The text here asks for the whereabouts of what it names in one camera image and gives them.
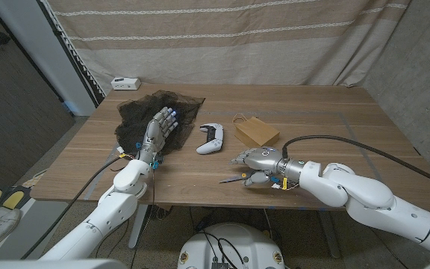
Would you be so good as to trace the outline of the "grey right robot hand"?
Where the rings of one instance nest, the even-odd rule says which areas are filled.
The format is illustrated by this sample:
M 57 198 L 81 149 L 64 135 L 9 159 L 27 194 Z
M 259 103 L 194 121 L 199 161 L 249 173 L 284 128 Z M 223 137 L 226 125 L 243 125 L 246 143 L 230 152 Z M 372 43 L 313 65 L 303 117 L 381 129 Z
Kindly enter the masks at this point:
M 303 163 L 292 158 L 284 158 L 282 152 L 271 147 L 251 148 L 241 152 L 229 164 L 245 164 L 254 172 L 243 180 L 245 186 L 267 183 L 274 176 L 286 178 L 287 182 L 299 185 Z

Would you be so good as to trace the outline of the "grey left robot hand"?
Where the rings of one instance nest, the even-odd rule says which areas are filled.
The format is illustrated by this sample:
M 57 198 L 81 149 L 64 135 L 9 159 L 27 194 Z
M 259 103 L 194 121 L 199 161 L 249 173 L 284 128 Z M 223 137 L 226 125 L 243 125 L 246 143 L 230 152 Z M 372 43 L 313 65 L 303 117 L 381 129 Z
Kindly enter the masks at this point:
M 151 164 L 155 156 L 163 149 L 169 134 L 178 126 L 176 112 L 163 107 L 147 125 L 146 132 L 137 159 Z

